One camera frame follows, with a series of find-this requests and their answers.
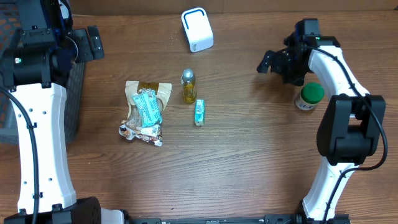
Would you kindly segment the green lid Knorr jar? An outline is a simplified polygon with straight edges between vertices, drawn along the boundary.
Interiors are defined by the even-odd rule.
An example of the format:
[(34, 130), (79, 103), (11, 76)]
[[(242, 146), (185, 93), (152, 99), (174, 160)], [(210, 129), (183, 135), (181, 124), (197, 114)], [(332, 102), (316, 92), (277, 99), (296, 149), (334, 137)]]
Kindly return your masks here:
[(304, 111), (312, 110), (321, 102), (325, 92), (321, 84), (308, 83), (298, 93), (295, 99), (295, 105)]

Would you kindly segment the small teal tissue pack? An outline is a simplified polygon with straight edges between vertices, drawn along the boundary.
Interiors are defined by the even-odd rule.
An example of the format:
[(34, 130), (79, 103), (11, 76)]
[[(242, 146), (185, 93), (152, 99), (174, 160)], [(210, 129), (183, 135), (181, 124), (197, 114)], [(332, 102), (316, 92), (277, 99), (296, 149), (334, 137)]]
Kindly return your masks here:
[(196, 100), (194, 121), (196, 126), (205, 125), (205, 101)]

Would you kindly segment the clear bottle silver cap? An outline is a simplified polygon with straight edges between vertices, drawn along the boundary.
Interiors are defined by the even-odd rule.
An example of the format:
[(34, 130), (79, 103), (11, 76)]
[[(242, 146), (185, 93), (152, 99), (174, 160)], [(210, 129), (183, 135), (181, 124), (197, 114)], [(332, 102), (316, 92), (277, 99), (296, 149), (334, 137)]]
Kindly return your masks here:
[(186, 68), (181, 76), (181, 83), (183, 86), (183, 100), (186, 103), (193, 103), (196, 101), (197, 92), (195, 90), (196, 78), (191, 68)]

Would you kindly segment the brown white snack bag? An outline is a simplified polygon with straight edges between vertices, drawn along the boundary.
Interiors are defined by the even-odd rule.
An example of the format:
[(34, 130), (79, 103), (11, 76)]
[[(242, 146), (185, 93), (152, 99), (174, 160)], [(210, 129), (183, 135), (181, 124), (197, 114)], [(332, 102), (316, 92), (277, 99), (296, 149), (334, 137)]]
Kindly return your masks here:
[(124, 90), (129, 112), (123, 123), (128, 128), (149, 128), (162, 123), (162, 113), (172, 93), (171, 83), (127, 81)]

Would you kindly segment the colourful snack packet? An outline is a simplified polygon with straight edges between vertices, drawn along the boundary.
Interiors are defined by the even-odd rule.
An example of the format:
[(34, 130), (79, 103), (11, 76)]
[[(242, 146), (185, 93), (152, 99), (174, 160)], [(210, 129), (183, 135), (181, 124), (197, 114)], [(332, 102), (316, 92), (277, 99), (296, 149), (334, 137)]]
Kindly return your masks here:
[(161, 125), (155, 124), (146, 128), (129, 128), (125, 124), (120, 125), (119, 134), (128, 141), (140, 139), (152, 145), (161, 147), (163, 145)]

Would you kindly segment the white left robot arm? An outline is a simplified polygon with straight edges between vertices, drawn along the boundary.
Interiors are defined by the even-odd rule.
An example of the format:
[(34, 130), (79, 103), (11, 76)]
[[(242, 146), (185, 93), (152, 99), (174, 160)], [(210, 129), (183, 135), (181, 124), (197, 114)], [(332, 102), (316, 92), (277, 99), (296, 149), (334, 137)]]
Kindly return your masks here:
[(68, 1), (17, 1), (21, 28), (1, 55), (1, 92), (16, 116), (17, 213), (5, 223), (126, 223), (122, 210), (77, 198), (67, 161), (65, 105), (75, 63), (104, 57), (97, 27), (75, 30)]

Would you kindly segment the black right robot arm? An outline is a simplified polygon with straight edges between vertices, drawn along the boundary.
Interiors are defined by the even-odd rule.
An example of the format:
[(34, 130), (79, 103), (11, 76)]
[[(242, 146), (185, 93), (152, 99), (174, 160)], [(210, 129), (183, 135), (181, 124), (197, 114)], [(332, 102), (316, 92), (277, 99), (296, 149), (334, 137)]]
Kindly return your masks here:
[(285, 48), (268, 50), (257, 72), (274, 72), (284, 83), (304, 84), (314, 73), (328, 107), (317, 131), (320, 167), (297, 212), (266, 215), (265, 223), (350, 223), (348, 215), (335, 208), (346, 183), (356, 171), (379, 168), (386, 160), (388, 145), (382, 121), (386, 102), (372, 95), (355, 78), (334, 36), (320, 33), (317, 19), (302, 19), (284, 39)]

